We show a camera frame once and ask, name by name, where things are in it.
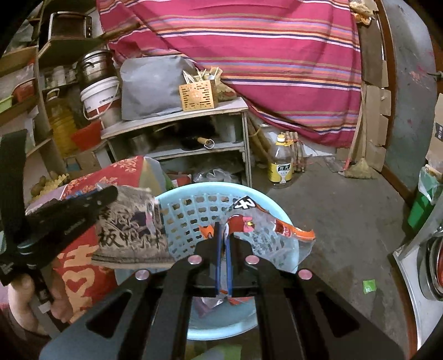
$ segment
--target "laundry basket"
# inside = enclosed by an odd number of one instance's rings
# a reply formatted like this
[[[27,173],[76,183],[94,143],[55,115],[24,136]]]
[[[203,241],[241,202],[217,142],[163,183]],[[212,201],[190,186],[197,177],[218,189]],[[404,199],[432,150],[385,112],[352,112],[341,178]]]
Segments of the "laundry basket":
[[[229,206],[244,196],[250,196],[273,216],[292,224],[282,208],[266,195],[246,186],[205,182],[186,185],[157,197],[164,210],[169,252],[177,261],[194,252],[195,244],[204,240],[198,226],[213,224]],[[244,240],[249,238],[241,234]],[[298,263],[298,250],[292,252],[291,261]],[[135,270],[116,270],[121,283]],[[232,306],[228,302],[216,306],[212,312],[199,318],[192,306],[187,338],[189,340],[218,340],[244,333],[257,326],[253,300]]]

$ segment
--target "gray floor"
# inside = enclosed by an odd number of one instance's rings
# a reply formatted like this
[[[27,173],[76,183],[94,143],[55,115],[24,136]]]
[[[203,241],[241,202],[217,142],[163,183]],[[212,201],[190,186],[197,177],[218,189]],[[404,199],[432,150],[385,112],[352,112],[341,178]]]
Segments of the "gray floor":
[[[379,175],[347,179],[332,173],[321,157],[309,158],[307,170],[284,189],[269,187],[266,172],[253,171],[254,187],[274,199],[294,225],[314,229],[317,239],[301,266],[312,269],[408,354],[403,305],[391,275],[388,255],[405,240],[404,201]],[[375,279],[377,291],[364,295],[363,280]],[[259,359],[258,332],[242,343],[242,359]]]

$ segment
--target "pink striped fabric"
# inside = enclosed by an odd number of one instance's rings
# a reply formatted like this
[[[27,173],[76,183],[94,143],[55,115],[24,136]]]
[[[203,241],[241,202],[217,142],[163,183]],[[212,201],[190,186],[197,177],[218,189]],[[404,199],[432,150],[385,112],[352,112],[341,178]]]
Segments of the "pink striped fabric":
[[[118,62],[183,54],[219,66],[267,123],[350,145],[361,58],[348,0],[97,0],[97,8],[105,31],[143,24],[109,45]]]

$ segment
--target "yellow crate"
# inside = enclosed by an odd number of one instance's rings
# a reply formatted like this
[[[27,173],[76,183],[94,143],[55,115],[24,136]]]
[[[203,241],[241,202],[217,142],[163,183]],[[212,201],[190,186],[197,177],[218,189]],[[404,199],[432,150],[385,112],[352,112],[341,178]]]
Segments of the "yellow crate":
[[[203,80],[179,86],[183,111],[213,109],[218,105],[214,80]]]

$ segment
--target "gray bag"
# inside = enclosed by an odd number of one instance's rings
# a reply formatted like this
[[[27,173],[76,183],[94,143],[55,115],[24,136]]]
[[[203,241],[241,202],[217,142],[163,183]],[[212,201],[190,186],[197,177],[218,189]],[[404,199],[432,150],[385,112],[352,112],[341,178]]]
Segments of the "gray bag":
[[[179,55],[127,59],[120,68],[123,82],[123,120],[139,120],[182,110],[179,85],[183,70],[196,74],[190,61]]]

